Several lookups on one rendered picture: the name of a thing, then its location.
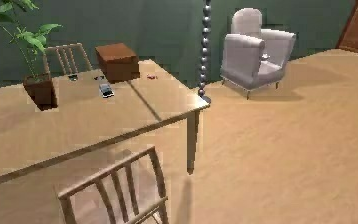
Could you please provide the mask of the light wooden table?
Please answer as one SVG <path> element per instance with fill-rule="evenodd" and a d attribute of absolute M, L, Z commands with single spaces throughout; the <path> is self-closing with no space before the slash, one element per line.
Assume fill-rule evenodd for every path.
<path fill-rule="evenodd" d="M 58 106 L 41 111 L 20 84 L 0 88 L 0 183 L 185 119 L 187 171 L 194 170 L 199 113 L 209 104 L 152 60 L 140 77 L 111 86 L 99 70 L 53 80 Z M 156 75 L 150 80 L 147 75 Z"/>

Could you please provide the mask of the green house plant brown pot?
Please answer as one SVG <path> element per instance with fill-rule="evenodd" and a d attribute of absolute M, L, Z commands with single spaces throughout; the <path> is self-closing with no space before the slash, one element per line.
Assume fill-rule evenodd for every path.
<path fill-rule="evenodd" d="M 36 68 L 39 54 L 46 54 L 47 36 L 60 24 L 49 23 L 40 25 L 36 31 L 30 31 L 19 20 L 20 9 L 26 13 L 38 10 L 33 0 L 0 0 L 0 30 L 10 38 L 9 43 L 14 44 L 23 56 L 29 74 L 24 77 L 23 87 L 30 99 L 41 110 L 56 108 L 56 93 L 51 75 L 40 72 Z"/>

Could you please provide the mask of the small grey phone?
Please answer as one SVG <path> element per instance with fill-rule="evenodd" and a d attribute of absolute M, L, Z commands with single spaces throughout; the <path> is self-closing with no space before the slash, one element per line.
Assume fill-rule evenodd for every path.
<path fill-rule="evenodd" d="M 99 90 L 103 98 L 112 97 L 114 95 L 111 86 L 107 83 L 100 84 Z"/>

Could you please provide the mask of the light wooden slatted chair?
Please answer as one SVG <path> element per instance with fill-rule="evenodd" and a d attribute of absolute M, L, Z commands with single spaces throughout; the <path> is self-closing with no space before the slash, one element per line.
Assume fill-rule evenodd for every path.
<path fill-rule="evenodd" d="M 169 224 L 163 170 L 151 146 L 58 192 L 65 224 Z"/>
<path fill-rule="evenodd" d="M 49 52 L 53 52 L 57 55 L 57 59 L 59 61 L 59 64 L 62 69 L 63 75 L 72 75 L 79 72 L 77 64 L 75 62 L 75 57 L 73 54 L 73 49 L 77 48 L 80 53 L 82 54 L 82 57 L 84 59 L 84 62 L 86 63 L 87 69 L 92 70 L 93 67 L 91 65 L 91 62 L 87 56 L 87 53 L 81 43 L 74 43 L 74 44 L 67 44 L 67 45 L 61 45 L 61 46 L 54 46 L 54 47 L 46 47 L 42 56 L 43 60 L 43 67 L 46 73 L 50 74 L 50 67 L 48 63 L 47 54 Z"/>

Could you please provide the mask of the brown box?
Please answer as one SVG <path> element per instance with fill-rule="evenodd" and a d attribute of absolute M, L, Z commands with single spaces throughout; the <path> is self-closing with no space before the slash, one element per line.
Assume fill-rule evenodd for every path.
<path fill-rule="evenodd" d="M 124 43 L 95 48 L 99 68 L 110 83 L 129 81 L 140 77 L 139 58 Z"/>

